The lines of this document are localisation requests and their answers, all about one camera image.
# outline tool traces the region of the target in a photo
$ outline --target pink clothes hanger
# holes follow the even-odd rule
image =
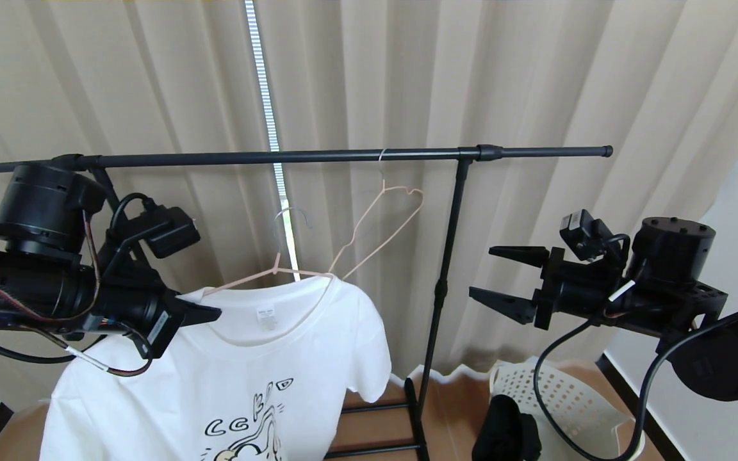
[[[275,244],[278,247],[278,253],[275,254],[275,264],[272,266],[272,268],[266,269],[266,271],[258,272],[255,275],[249,275],[249,277],[244,277],[243,279],[230,282],[226,285],[222,285],[217,288],[207,289],[207,291],[202,293],[201,297],[203,298],[204,296],[212,295],[213,293],[222,291],[223,289],[229,289],[234,286],[247,283],[248,281],[259,279],[261,277],[264,277],[265,275],[278,274],[278,272],[285,273],[285,274],[310,275],[310,277],[329,277],[330,279],[334,279],[334,275],[332,274],[324,274],[324,273],[313,272],[313,271],[296,271],[295,269],[284,269],[284,268],[278,267],[279,263],[281,263],[281,248],[283,248],[284,245],[281,243],[281,239],[278,236],[276,222],[278,221],[278,218],[281,217],[281,215],[289,212],[289,210],[298,210],[299,212],[301,212],[301,214],[304,215],[304,222],[307,224],[307,227],[311,229],[311,225],[309,225],[309,220],[307,219],[307,213],[304,212],[304,210],[301,210],[301,208],[285,207],[284,209],[280,210],[278,214],[275,215],[275,219],[272,220],[272,234],[273,236],[275,236]]]
[[[406,186],[386,187],[386,176],[383,174],[383,170],[381,169],[381,159],[383,158],[383,152],[386,152],[386,149],[381,150],[381,154],[378,155],[378,157],[377,157],[378,170],[380,170],[380,172],[381,172],[381,192],[378,193],[377,197],[375,197],[375,199],[372,201],[372,204],[369,205],[369,208],[366,208],[366,212],[363,213],[363,216],[361,216],[361,218],[357,220],[357,224],[355,225],[355,230],[352,231],[352,239],[349,240],[349,243],[348,244],[343,245],[340,248],[340,251],[338,252],[338,254],[336,255],[336,257],[334,257],[334,260],[332,261],[332,265],[329,266],[329,271],[327,271],[327,272],[332,272],[332,270],[334,269],[334,265],[336,265],[336,263],[338,262],[338,259],[340,259],[340,255],[343,254],[343,251],[346,248],[352,246],[352,244],[355,243],[355,239],[357,238],[357,228],[360,227],[361,222],[363,222],[363,219],[366,218],[366,216],[369,214],[369,212],[372,210],[372,208],[375,207],[375,205],[378,203],[378,201],[381,200],[381,197],[383,197],[384,193],[387,193],[390,190],[398,190],[398,189],[406,190],[406,195],[412,195],[413,193],[416,193],[417,192],[421,196],[421,202],[420,202],[420,205],[418,205],[418,207],[415,208],[415,211],[412,212],[411,215],[409,215],[409,218],[406,218],[406,221],[404,221],[400,225],[400,227],[398,227],[398,229],[394,233],[392,233],[391,236],[389,236],[388,239],[384,240],[384,242],[379,247],[375,248],[375,251],[373,251],[372,253],[369,253],[369,255],[366,256],[366,257],[364,257],[364,259],[361,260],[361,262],[358,263],[357,266],[354,266],[354,268],[352,268],[351,271],[347,272],[346,275],[343,276],[343,279],[342,280],[346,280],[349,277],[349,275],[352,275],[352,272],[357,271],[357,269],[360,268],[360,266],[362,266],[363,263],[365,263],[367,260],[369,260],[370,257],[375,256],[375,253],[377,253],[378,251],[381,251],[381,248],[383,248],[384,246],[386,246],[386,244],[388,244],[393,238],[395,238],[395,236],[397,236],[397,234],[400,233],[400,231],[402,231],[402,229],[404,227],[406,227],[406,225],[410,221],[412,221],[412,219],[414,218],[414,216],[416,214],[418,214],[420,212],[421,208],[423,207],[423,201],[425,200],[425,196],[424,196],[424,193],[423,193],[422,190],[419,190],[419,189],[409,189]]]

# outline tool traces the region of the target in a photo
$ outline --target white t-shirt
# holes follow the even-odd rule
[[[359,288],[313,277],[184,300],[220,307],[183,327],[146,373],[119,377],[79,359],[59,379],[42,461],[320,461],[346,390],[381,396],[391,364],[383,322]],[[143,364],[129,339],[88,354],[114,368]]]

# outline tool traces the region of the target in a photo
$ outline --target beige curtain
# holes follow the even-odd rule
[[[698,219],[738,157],[738,1],[258,2],[282,149],[612,144],[613,158],[521,159],[471,168],[436,365],[485,368],[537,354],[551,332],[521,327],[468,287],[530,297],[539,272],[491,245],[557,245],[559,219],[588,208],[615,232],[651,215]],[[389,184],[425,190],[418,219],[350,278],[377,304],[396,373],[421,364],[454,163],[385,163]],[[300,266],[328,269],[380,188],[377,164],[285,167]],[[416,201],[384,198],[336,272],[345,274]],[[595,359],[592,329],[557,358]]]
[[[243,3],[0,3],[0,161],[267,149]],[[272,265],[272,166],[111,174],[119,195],[143,192],[197,220],[199,244],[149,255],[169,286],[216,286]],[[9,178],[0,175],[0,199]],[[108,219],[96,216],[97,245]],[[0,344],[61,352],[25,333],[0,332]],[[0,399],[19,409],[47,397],[62,368],[0,357]]]

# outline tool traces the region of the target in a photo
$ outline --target black cloth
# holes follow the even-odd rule
[[[511,397],[500,395],[489,403],[471,461],[537,461],[542,449],[534,417],[521,414]]]

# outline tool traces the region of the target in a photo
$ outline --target metal hook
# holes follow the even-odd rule
[[[304,215],[304,224],[307,225],[307,228],[313,228],[309,224],[309,218],[307,216],[307,212],[304,211],[304,208],[285,207],[284,209],[280,210],[278,214],[275,215],[275,218],[272,219],[272,236],[275,237],[275,247],[278,248],[278,253],[281,253],[281,249],[284,248],[284,242],[281,241],[281,237],[278,235],[278,218],[280,218],[284,213],[289,212],[289,210],[297,210],[301,212],[301,214]]]
[[[386,175],[383,174],[383,167],[381,167],[381,159],[383,158],[384,152],[386,152],[386,148],[383,148],[381,153],[377,156],[377,170],[381,173],[381,183],[386,187]]]

